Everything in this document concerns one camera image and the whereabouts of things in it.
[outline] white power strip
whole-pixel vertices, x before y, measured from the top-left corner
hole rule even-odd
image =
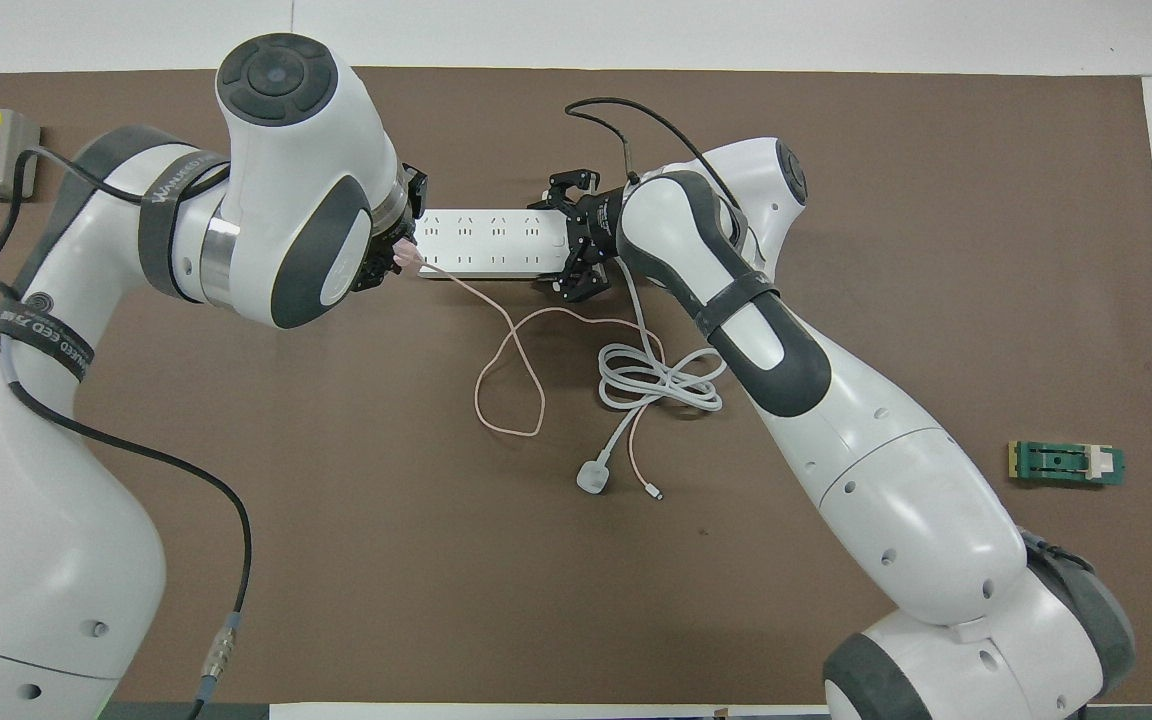
[[[461,278],[536,278],[567,262],[558,210],[425,210],[415,240],[426,262]],[[442,275],[420,268],[420,276]]]

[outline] black cable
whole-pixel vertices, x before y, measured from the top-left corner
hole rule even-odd
[[[166,452],[154,450],[152,447],[137,445],[132,441],[127,441],[127,439],[111,435],[109,433],[101,432],[97,429],[88,427],[88,425],[84,425],[78,420],[73,420],[67,418],[67,416],[56,414],[56,411],[52,410],[51,407],[46,407],[38,401],[37,397],[29,395],[29,391],[24,389],[20,381],[9,382],[8,387],[12,389],[12,395],[17,397],[22,406],[28,407],[32,414],[40,416],[40,418],[60,425],[61,429],[73,430],[73,432],[93,439],[93,441],[116,447],[120,450],[132,452],[132,454],[141,455],[142,457],[166,462],[166,464],[173,465],[173,468],[195,475],[198,479],[210,484],[211,487],[219,488],[225,497],[228,497],[229,502],[233,502],[234,510],[238,511],[238,521],[241,521],[243,525],[243,573],[242,577],[238,578],[238,596],[234,598],[234,612],[243,611],[243,600],[247,598],[247,583],[251,578],[252,528],[251,521],[247,517],[247,507],[243,505],[242,498],[238,498],[238,493],[234,492],[233,488],[227,486],[227,484],[225,484],[220,478],[202,468],[198,468],[197,465],[191,464],[191,462],[168,455]]]
[[[56,152],[51,151],[46,147],[37,145],[29,146],[20,151],[17,159],[15,159],[15,168],[12,174],[10,206],[8,207],[8,217],[6,217],[6,220],[3,220],[3,228],[0,229],[0,253],[3,251],[6,243],[8,243],[8,237],[12,236],[13,229],[15,229],[15,223],[17,222],[20,215],[20,204],[22,204],[22,202],[24,200],[22,192],[20,191],[20,188],[24,185],[24,170],[26,169],[29,159],[35,158],[36,156],[37,158],[45,158],[47,160],[61,165],[61,167],[63,167],[66,170],[76,174],[76,176],[78,179],[82,179],[83,182],[86,182],[88,184],[91,184],[91,187],[94,187],[96,190],[100,190],[106,195],[116,197],[116,199],[123,202],[130,202],[132,205],[141,205],[141,200],[143,199],[142,195],[137,195],[135,192],[127,192],[126,190],[120,190],[120,188],[115,188],[114,185],[106,183],[101,179],[93,176],[93,174],[91,174],[86,169],[83,169],[77,164],[73,162],[73,160],[69,160],[63,156],[56,154]],[[180,195],[180,199],[188,200],[191,199],[191,197],[196,197],[200,194],[204,194],[211,190],[212,187],[215,187],[227,177],[229,177],[229,168],[225,168],[219,173],[215,173],[214,176],[205,179],[205,181],[195,183],[194,185],[189,187],[188,190],[183,191],[182,195]]]
[[[677,137],[679,141],[684,143],[687,150],[691,151],[691,154],[695,156],[696,160],[700,161],[700,166],[704,167],[705,170],[707,170],[710,177],[714,179],[714,183],[718,184],[719,190],[722,190],[723,195],[727,196],[727,200],[732,203],[732,207],[740,210],[740,202],[736,202],[736,196],[732,195],[732,190],[728,190],[727,183],[723,182],[723,179],[718,176],[718,172],[714,170],[713,165],[710,165],[708,160],[705,160],[704,156],[702,156],[700,150],[695,146],[695,143],[688,141],[687,136],[682,131],[680,131],[680,129],[677,129],[675,124],[673,124],[672,122],[669,122],[669,120],[664,118],[664,115],[660,115],[659,113],[657,113],[657,111],[649,108],[644,104],[637,103],[635,100],[627,100],[624,97],[586,97],[586,99],[577,100],[570,105],[567,105],[566,108],[563,108],[563,113],[573,115],[573,118],[594,120],[594,122],[597,122],[598,124],[605,128],[609,128],[613,132],[616,134],[617,137],[621,138],[621,142],[623,143],[623,145],[626,145],[627,174],[632,173],[632,169],[628,168],[628,164],[630,164],[630,145],[628,145],[626,136],[621,135],[621,131],[612,127],[611,123],[605,122],[605,120],[601,120],[599,118],[593,118],[593,115],[586,115],[585,113],[573,113],[573,109],[584,108],[584,106],[586,105],[623,105],[627,108],[635,108],[636,111],[639,111],[641,113],[647,115],[649,118],[652,118],[655,122],[662,124],[664,128],[668,129],[669,132],[673,132],[673,136]]]

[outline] charging cable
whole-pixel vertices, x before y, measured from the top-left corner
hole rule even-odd
[[[498,433],[511,434],[517,437],[536,437],[540,433],[540,426],[545,419],[545,389],[540,385],[540,379],[536,377],[536,372],[531,366],[531,361],[526,356],[526,351],[522,348],[522,341],[518,338],[518,329],[522,325],[530,323],[536,316],[545,313],[562,313],[569,314],[576,318],[581,323],[588,324],[617,324],[626,325],[626,327],[636,328],[639,332],[641,347],[628,346],[626,343],[613,342],[606,344],[598,354],[598,370],[599,370],[599,386],[598,396],[605,406],[612,410],[623,410],[626,416],[617,424],[616,430],[613,430],[612,438],[608,438],[607,445],[602,447],[599,452],[598,457],[594,460],[585,461],[584,465],[581,465],[579,472],[576,473],[576,484],[590,495],[598,495],[607,487],[607,480],[609,477],[609,471],[607,469],[608,458],[612,455],[612,450],[616,447],[616,442],[626,433],[628,429],[627,448],[628,455],[630,455],[630,467],[634,469],[634,475],[639,483],[643,484],[644,491],[655,500],[662,500],[664,493],[660,488],[655,487],[653,483],[649,483],[643,477],[643,471],[639,470],[637,465],[637,460],[634,455],[634,438],[639,425],[639,420],[643,419],[643,411],[646,407],[652,406],[653,402],[658,400],[664,400],[668,397],[669,400],[677,401],[680,404],[696,407],[696,409],[707,411],[707,414],[715,414],[718,410],[722,409],[723,401],[722,397],[718,395],[717,387],[714,387],[714,379],[722,374],[727,370],[727,363],[722,359],[722,356],[718,355],[718,350],[712,347],[704,347],[700,350],[696,350],[687,355],[679,363],[673,365],[667,365],[664,363],[664,343],[660,342],[660,338],[655,336],[652,331],[646,329],[646,324],[643,319],[643,305],[639,302],[639,294],[634,287],[634,278],[630,274],[630,270],[626,264],[616,258],[616,264],[620,265],[621,273],[626,275],[626,286],[628,291],[630,291],[630,300],[634,304],[634,318],[636,323],[629,323],[628,320],[621,320],[617,318],[586,318],[584,314],[574,313],[571,310],[566,309],[566,306],[541,306],[540,310],[536,310],[533,313],[525,316],[524,319],[517,323],[513,321],[511,316],[508,311],[494,302],[484,293],[477,291],[475,288],[468,286],[465,281],[461,278],[456,278],[447,270],[439,268],[439,266],[426,263],[424,258],[420,258],[420,251],[416,249],[414,243],[406,240],[399,241],[394,245],[394,260],[399,265],[406,266],[410,264],[426,266],[426,268],[433,270],[435,273],[450,279],[454,283],[465,288],[465,290],[473,293],[479,300],[486,302],[486,304],[494,306],[495,310],[503,317],[506,324],[508,325],[508,332],[506,336],[500,341],[500,346],[497,348],[495,355],[488,363],[483,366],[483,370],[477,377],[473,384],[473,410],[477,416],[479,416],[479,422],[485,425],[486,429],[495,430]],[[503,354],[505,348],[508,346],[509,341],[518,350],[518,356],[522,358],[522,364],[526,369],[526,373],[531,377],[531,382],[536,387],[536,393],[540,397],[540,410],[536,415],[535,427],[530,430],[516,430],[516,429],[502,429],[499,425],[492,423],[483,415],[483,407],[479,401],[480,392],[483,388],[483,379],[486,377],[488,371],[495,365],[500,359],[500,355]],[[695,363],[696,361],[705,359],[705,357],[713,357],[717,359],[717,367],[710,370],[707,373],[692,374],[684,370],[687,365]],[[609,391],[616,391],[621,395],[630,396],[630,400],[622,400],[611,395]]]

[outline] black round cap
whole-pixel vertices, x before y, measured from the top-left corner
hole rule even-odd
[[[781,159],[781,173],[785,176],[785,183],[790,187],[790,192],[794,194],[795,199],[799,204],[806,205],[808,179],[803,174],[803,165],[799,165],[799,159],[781,141],[776,141],[776,156]]]
[[[289,32],[243,41],[220,63],[215,91],[247,122],[291,126],[313,118],[338,88],[338,68],[326,47]]]

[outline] cable connector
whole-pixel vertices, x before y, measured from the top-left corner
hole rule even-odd
[[[215,638],[212,639],[206,660],[202,661],[202,680],[198,682],[196,700],[211,702],[211,694],[215,691],[220,675],[225,674],[225,667],[229,665],[229,657],[233,655],[234,641],[238,637],[238,621],[241,620],[241,612],[230,612],[225,619],[220,632],[217,632]]]

